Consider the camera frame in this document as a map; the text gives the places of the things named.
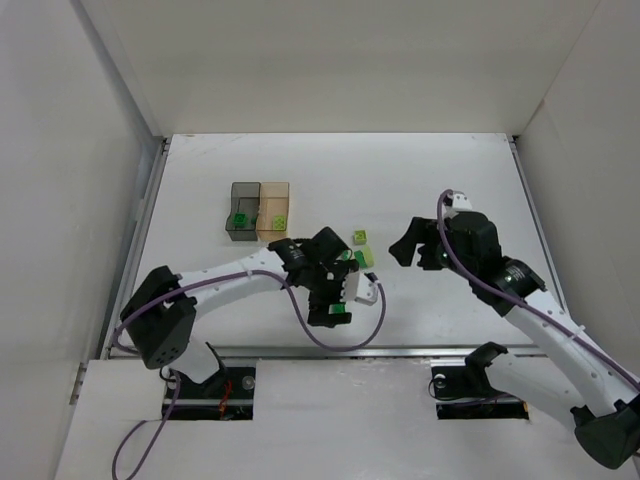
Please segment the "striped green lego stack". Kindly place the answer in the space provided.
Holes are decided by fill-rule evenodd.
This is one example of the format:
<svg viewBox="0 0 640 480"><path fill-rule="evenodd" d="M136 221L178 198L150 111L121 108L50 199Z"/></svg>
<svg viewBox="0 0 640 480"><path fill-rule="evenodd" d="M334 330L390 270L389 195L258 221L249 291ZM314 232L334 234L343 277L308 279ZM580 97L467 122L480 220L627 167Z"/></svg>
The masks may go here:
<svg viewBox="0 0 640 480"><path fill-rule="evenodd" d="M360 269L370 269L375 265L375 259L371 248L368 245L356 250L346 250L342 253L341 260L356 260Z"/></svg>

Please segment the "lime square lego brick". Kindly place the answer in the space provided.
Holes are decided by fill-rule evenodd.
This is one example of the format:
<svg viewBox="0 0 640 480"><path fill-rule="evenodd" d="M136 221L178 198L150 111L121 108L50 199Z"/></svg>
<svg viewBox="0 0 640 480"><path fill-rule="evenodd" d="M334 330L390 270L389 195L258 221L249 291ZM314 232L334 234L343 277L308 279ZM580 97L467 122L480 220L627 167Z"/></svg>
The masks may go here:
<svg viewBox="0 0 640 480"><path fill-rule="evenodd" d="M365 245L368 240L367 232L365 230L355 230L352 238L355 245Z"/></svg>

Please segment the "pale yellow lego brick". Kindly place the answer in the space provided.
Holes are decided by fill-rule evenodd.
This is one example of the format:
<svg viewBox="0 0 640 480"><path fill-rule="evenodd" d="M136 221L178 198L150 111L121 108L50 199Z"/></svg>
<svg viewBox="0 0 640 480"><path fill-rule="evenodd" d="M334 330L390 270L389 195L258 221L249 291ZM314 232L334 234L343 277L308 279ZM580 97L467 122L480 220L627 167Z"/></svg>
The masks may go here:
<svg viewBox="0 0 640 480"><path fill-rule="evenodd" d="M273 231L284 232L287 230L287 216L275 215L272 217L271 228Z"/></svg>

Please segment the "green square lego brick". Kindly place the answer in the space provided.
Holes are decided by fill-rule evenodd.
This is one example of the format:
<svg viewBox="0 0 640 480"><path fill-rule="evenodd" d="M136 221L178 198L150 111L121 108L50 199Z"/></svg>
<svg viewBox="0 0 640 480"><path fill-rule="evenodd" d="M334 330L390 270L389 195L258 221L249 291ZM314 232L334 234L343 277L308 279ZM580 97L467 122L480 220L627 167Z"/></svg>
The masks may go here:
<svg viewBox="0 0 640 480"><path fill-rule="evenodd" d="M244 212L237 212L232 217L232 225L234 228L245 228L248 224L248 215Z"/></svg>

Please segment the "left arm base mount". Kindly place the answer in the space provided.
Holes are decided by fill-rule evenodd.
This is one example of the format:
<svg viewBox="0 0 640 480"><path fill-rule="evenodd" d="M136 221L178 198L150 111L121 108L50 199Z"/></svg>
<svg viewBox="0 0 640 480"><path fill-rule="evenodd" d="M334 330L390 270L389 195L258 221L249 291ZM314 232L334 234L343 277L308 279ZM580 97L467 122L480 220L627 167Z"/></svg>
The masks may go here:
<svg viewBox="0 0 640 480"><path fill-rule="evenodd" d="M176 421L249 421L254 416L256 387L255 365L227 366L227 379L213 393L183 373L179 374L180 392L168 415Z"/></svg>

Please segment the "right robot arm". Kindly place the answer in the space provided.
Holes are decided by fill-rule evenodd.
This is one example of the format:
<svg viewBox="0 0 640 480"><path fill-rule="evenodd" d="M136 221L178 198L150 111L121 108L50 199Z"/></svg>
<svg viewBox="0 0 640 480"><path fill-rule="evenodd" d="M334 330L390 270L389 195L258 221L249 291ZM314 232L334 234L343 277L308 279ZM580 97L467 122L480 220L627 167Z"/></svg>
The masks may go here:
<svg viewBox="0 0 640 480"><path fill-rule="evenodd" d="M582 449L615 470L639 450L639 378L608 355L555 301L526 263L503 254L484 214L415 217L389 248L402 267L450 270L473 294L538 346L564 375L551 382L508 349L487 342L465 359L480 390L519 397L573 432Z"/></svg>

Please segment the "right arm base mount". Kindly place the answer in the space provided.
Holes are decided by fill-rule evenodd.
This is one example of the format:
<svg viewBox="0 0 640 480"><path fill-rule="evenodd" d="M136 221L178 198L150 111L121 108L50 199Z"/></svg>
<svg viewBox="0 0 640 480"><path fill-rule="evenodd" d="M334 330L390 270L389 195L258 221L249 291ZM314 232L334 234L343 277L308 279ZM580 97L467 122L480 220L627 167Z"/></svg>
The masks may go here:
<svg viewBox="0 0 640 480"><path fill-rule="evenodd" d="M529 420L526 403L490 385L486 370L508 349L488 342L462 362L431 366L428 393L436 402L438 420Z"/></svg>

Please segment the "long green lego brick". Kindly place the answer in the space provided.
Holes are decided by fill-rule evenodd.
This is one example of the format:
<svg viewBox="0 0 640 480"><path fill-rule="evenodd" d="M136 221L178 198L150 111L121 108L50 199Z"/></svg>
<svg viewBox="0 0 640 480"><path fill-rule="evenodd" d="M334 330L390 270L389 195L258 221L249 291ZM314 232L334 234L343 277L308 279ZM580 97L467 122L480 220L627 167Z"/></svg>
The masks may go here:
<svg viewBox="0 0 640 480"><path fill-rule="evenodd" d="M332 304L329 308L329 313L331 315L339 315L346 313L346 305L344 303Z"/></svg>

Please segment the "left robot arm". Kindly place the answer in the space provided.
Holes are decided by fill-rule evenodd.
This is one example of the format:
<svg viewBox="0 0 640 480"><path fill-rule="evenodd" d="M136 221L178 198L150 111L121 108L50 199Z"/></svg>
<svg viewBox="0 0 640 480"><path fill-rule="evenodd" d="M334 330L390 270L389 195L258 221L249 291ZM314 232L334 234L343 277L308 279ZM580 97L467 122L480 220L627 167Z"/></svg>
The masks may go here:
<svg viewBox="0 0 640 480"><path fill-rule="evenodd" d="M215 268L176 274L152 270L122 310L120 333L128 334L144 365L168 368L204 390L216 389L227 375L217 353L197 339L193 326L215 309L256 294L284 289L308 291L310 326L348 324L338 304L373 305L378 293L347 246L329 227L311 239L284 238L257 252Z"/></svg>

